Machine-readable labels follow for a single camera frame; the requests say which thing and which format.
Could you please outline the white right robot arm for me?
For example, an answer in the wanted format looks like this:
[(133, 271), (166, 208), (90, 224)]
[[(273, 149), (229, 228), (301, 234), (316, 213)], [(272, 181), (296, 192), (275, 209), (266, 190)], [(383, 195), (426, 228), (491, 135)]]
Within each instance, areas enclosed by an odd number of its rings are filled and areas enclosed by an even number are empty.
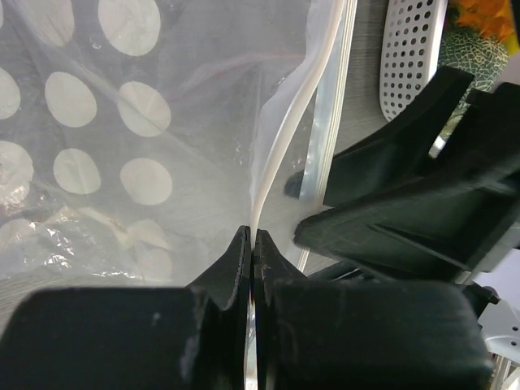
[(294, 241), (378, 279), (455, 283), (491, 353), (519, 359), (519, 312), (474, 283), (519, 244), (519, 87), (442, 67), (390, 123), (331, 162)]

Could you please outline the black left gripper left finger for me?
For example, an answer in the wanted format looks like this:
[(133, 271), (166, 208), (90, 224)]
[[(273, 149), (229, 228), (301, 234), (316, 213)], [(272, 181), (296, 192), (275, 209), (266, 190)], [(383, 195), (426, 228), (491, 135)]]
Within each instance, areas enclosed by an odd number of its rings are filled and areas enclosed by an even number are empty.
[(183, 288), (54, 288), (15, 309), (4, 389), (242, 389), (250, 231)]

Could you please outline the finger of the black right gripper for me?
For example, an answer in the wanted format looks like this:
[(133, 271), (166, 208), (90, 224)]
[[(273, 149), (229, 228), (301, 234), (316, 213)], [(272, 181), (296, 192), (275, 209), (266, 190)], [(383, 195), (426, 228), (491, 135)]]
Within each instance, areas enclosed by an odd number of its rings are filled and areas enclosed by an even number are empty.
[(424, 172), (304, 219), (295, 243), (395, 279), (492, 269), (519, 241), (519, 87), (470, 100)]
[(336, 207), (417, 175), (473, 79), (441, 67), (395, 119), (335, 154), (322, 204)]

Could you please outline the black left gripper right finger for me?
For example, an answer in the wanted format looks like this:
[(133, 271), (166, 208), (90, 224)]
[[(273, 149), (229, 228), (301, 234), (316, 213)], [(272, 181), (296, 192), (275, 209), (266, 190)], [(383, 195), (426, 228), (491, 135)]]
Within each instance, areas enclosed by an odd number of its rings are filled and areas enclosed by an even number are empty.
[(492, 360), (462, 292), (432, 281), (305, 277), (257, 233), (261, 389), (484, 389)]

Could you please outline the clear polka dot zip bag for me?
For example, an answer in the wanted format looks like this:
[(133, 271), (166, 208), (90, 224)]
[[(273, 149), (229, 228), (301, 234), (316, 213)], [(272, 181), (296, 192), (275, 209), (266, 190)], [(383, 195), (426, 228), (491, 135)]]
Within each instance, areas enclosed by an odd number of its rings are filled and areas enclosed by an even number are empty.
[(324, 192), (354, 1), (4, 1), (1, 276), (185, 285)]

